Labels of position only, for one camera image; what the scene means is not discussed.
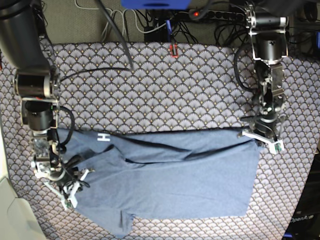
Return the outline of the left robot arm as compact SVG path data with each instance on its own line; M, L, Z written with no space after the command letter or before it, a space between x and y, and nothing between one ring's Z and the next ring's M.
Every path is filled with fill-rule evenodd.
M255 139L276 142L279 139L277 125L284 105L284 69L281 61L288 57L286 28L288 17L276 15L264 2L248 0L244 6L249 43L243 44L234 55L233 67L236 80L253 94L257 105L254 116L243 117L249 124L249 132ZM238 71L238 59L242 50L251 49L256 74L256 87L244 86Z

